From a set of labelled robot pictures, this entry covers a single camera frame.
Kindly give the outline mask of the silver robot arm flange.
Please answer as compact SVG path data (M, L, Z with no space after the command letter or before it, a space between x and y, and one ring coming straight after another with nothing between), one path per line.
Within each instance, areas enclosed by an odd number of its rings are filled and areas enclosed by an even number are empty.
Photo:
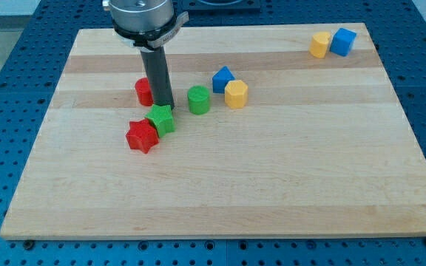
M159 50L189 21L187 12L175 12L172 0L103 0L102 7L121 40L142 52Z

